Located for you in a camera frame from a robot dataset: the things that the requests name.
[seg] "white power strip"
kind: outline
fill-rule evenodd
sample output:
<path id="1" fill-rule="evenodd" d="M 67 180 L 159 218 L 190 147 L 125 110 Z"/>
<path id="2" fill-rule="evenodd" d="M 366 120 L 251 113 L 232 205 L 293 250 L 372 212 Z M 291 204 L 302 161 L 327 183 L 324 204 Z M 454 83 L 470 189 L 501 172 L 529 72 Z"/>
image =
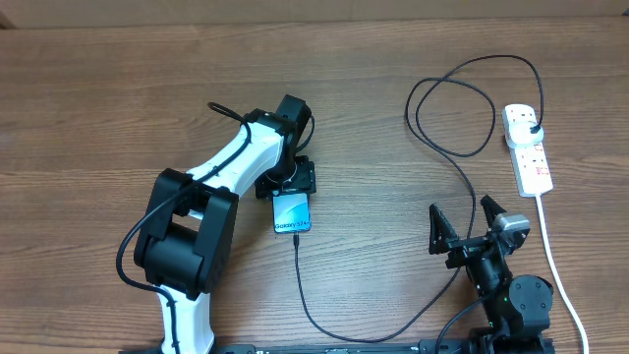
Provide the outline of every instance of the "white power strip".
<path id="1" fill-rule="evenodd" d="M 548 242 L 548 234 L 546 232 L 546 223 L 543 215 L 542 194 L 552 189 L 552 180 L 550 179 L 550 170 L 548 169 L 548 161 L 543 150 L 542 139 L 543 129 L 537 133 L 531 133 L 530 127 L 536 124 L 535 110 L 524 104 L 509 104 L 502 110 L 502 122 L 504 123 L 504 136 L 511 151 L 511 160 L 513 161 L 513 171 L 515 172 L 518 191 L 522 197 L 535 197 L 540 215 L 540 228 L 542 229 L 543 248 L 548 258 L 550 271 L 554 278 L 559 294 L 566 304 L 572 319 L 579 329 L 583 352 L 590 353 L 590 345 L 586 330 L 579 319 L 579 315 L 570 303 L 566 294 L 559 273 L 554 265 L 552 253 L 550 252 L 550 243 Z"/>

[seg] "white cord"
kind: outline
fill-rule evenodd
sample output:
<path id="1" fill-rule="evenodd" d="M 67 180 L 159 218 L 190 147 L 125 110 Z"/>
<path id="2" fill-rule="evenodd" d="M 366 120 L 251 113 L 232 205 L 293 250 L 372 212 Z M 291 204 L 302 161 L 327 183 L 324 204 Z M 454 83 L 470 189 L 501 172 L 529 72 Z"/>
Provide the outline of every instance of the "white cord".
<path id="1" fill-rule="evenodd" d="M 552 259 L 550 244 L 548 243 L 548 234 L 546 232 L 546 221 L 543 217 L 542 197 L 540 195 L 535 195 L 535 201 L 538 205 L 538 214 L 540 215 L 540 227 L 542 228 L 543 248 L 546 250 L 546 257 L 548 258 L 550 271 L 552 271 L 552 277 L 554 277 L 554 282 L 557 284 L 559 294 L 561 294 L 563 302 L 566 304 L 568 311 L 570 311 L 570 315 L 572 315 L 574 323 L 579 329 L 579 333 L 581 334 L 581 341 L 583 343 L 583 353 L 590 354 L 590 345 L 588 344 L 588 335 L 586 334 L 586 329 L 583 327 L 583 324 L 581 324 L 581 320 L 579 319 L 579 315 L 577 315 L 577 311 L 574 309 L 574 307 L 572 307 L 570 299 L 568 299 L 568 295 L 566 295 L 566 291 L 563 289 L 561 279 L 559 279 L 559 273 L 557 272 L 557 268 L 554 265 L 554 260 Z"/>

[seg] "power plug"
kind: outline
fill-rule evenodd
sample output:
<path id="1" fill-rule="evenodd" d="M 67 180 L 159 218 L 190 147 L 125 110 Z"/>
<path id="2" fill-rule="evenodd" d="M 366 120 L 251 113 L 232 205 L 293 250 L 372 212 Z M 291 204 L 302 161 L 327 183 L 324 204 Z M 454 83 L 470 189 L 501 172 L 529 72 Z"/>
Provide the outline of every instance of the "power plug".
<path id="1" fill-rule="evenodd" d="M 523 148 L 541 143 L 543 128 L 535 133 L 531 129 L 538 125 L 535 109 L 526 104 L 509 104 L 502 110 L 502 122 L 507 144 L 510 148 Z"/>
<path id="2" fill-rule="evenodd" d="M 502 121 L 521 197 L 540 196 L 552 189 L 548 161 L 543 150 L 543 129 L 531 133 L 537 124 L 535 110 L 524 104 L 509 104 Z"/>

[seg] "wooden table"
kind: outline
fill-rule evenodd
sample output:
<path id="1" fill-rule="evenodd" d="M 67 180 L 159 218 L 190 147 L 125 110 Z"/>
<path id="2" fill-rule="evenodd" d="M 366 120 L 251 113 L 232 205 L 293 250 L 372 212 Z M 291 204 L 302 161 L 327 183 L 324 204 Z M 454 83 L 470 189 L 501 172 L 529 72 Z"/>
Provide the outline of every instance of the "wooden table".
<path id="1" fill-rule="evenodd" d="M 245 113 L 285 93 L 317 119 L 305 153 L 316 163 L 313 230 L 302 236 L 308 303 L 325 328 L 376 337 L 405 324 L 452 270 L 428 254 L 429 205 L 464 234 L 470 196 L 456 171 L 403 121 L 413 84 L 463 61 L 511 53 L 535 63 L 546 94 L 545 147 L 555 189 L 544 197 L 557 266 L 593 352 L 625 353 L 629 335 L 629 22 L 627 18 L 0 31 L 0 352 L 112 353 L 162 337 L 154 294 L 120 281 L 114 258 L 143 215 L 156 175 L 218 152 L 237 124 L 209 100 Z M 466 67 L 456 78 L 501 109 L 538 107 L 520 62 Z M 423 111 L 428 133 L 476 148 L 490 110 L 443 86 Z M 518 197 L 498 122 L 486 149 L 461 159 L 477 193 L 533 222 L 508 258 L 515 274 L 552 281 L 533 200 Z M 212 294 L 221 343 L 338 343 L 304 316 L 290 236 L 271 206 L 240 203 L 227 272 Z M 486 227 L 481 212 L 475 234 Z M 125 258 L 129 274 L 143 271 Z M 475 299 L 464 275 L 394 342 L 436 337 Z M 560 353 L 579 338 L 558 294 Z M 481 309 L 454 326 L 486 325 Z"/>

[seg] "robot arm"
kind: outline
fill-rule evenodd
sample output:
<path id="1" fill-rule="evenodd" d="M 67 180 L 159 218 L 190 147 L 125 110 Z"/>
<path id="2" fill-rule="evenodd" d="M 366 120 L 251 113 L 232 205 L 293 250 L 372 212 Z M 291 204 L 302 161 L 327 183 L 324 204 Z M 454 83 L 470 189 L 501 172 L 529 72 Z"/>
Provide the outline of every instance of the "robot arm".
<path id="1" fill-rule="evenodd" d="M 238 200 L 253 184 L 259 199 L 315 192 L 314 164 L 305 156 L 295 156 L 311 116 L 306 103 L 290 95 L 275 113 L 256 109 L 245 115 L 251 129 L 249 145 L 180 203 L 163 207 L 143 226 L 134 261 L 144 268 L 148 282 L 174 298 L 180 353 L 206 354 L 213 344 L 209 294 L 229 257 Z M 242 126 L 236 138 L 206 163 L 188 173 L 164 170 L 155 181 L 146 212 L 232 156 L 246 138 Z M 174 214 L 200 219 L 199 230 L 173 222 Z M 160 351 L 175 353 L 168 301 L 161 295 L 159 300 L 165 334 Z"/>

